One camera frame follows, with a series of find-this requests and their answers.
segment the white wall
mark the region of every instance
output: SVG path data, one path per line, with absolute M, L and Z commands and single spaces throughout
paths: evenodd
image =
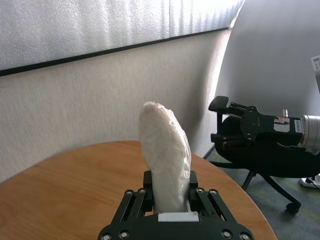
M 311 57 L 320 55 L 319 0 L 246 0 L 233 27 L 216 95 L 264 114 L 320 116 Z
M 212 146 L 230 30 L 0 77 L 0 182 L 52 155 L 138 139 L 145 101 L 172 109 L 193 153 Z

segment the black trim strip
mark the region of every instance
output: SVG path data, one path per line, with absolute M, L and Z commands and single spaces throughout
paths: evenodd
M 78 55 L 78 56 L 71 56 L 71 57 L 61 58 L 61 59 L 57 59 L 57 60 L 45 61 L 45 62 L 35 63 L 35 64 L 31 64 L 31 65 L 26 65 L 26 66 L 18 66 L 18 67 L 8 68 L 5 70 L 0 70 L 0 77 L 10 75 L 10 74 L 17 74 L 17 73 L 21 73 L 21 72 L 26 72 L 26 71 L 30 71 L 30 70 L 34 70 L 34 69 L 40 69 L 40 68 L 45 68 L 45 67 L 49 67 L 49 66 L 54 66 L 54 65 L 58 65 L 58 64 L 65 64 L 65 63 L 78 61 L 78 60 L 82 60 L 82 59 L 88 59 L 88 58 L 97 57 L 97 56 L 101 56 L 101 55 L 105 55 L 105 54 L 111 54 L 111 53 L 120 52 L 120 51 L 124 51 L 124 50 L 128 50 L 128 49 L 134 49 L 134 48 L 144 47 L 144 46 L 148 46 L 148 45 L 152 45 L 152 44 L 163 43 L 163 42 L 167 42 L 167 41 L 171 41 L 171 40 L 175 40 L 175 39 L 181 39 L 181 38 L 187 38 L 187 37 L 196 36 L 196 35 L 200 35 L 200 34 L 207 34 L 207 33 L 223 31 L 223 30 L 227 30 L 227 29 L 229 29 L 229 27 L 220 28 L 220 29 L 211 30 L 211 31 L 203 31 L 203 32 L 198 32 L 198 33 L 193 33 L 193 34 L 188 34 L 188 35 L 183 35 L 183 36 L 174 36 L 174 37 L 169 37 L 169 38 L 165 38 L 165 39 L 143 42 L 143 43 L 129 45 L 129 46 L 122 46 L 122 47 L 118 47 L 118 48 L 97 51 L 97 52 L 87 53 L 87 54 Z

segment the chair caster wheel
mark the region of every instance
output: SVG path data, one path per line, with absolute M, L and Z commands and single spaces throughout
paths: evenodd
M 291 214 L 296 214 L 299 212 L 300 206 L 294 204 L 293 202 L 290 202 L 287 206 L 286 209 L 288 210 L 289 213 Z

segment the white label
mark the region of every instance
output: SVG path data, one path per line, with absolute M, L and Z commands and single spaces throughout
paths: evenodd
M 273 121 L 273 129 L 278 132 L 287 133 L 290 131 L 290 118 L 285 116 L 276 116 Z
M 301 127 L 301 121 L 300 120 L 294 120 L 294 127 L 296 133 L 302 133 L 302 127 Z
M 158 214 L 158 222 L 199 222 L 199 215 L 192 212 L 163 212 Z
M 315 56 L 311 58 L 313 70 L 316 73 L 320 73 L 320 56 Z

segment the white plastic wrap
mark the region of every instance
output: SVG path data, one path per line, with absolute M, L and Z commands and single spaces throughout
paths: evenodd
M 159 103 L 145 103 L 139 117 L 139 135 L 152 172 L 154 211 L 187 212 L 191 151 L 174 113 Z

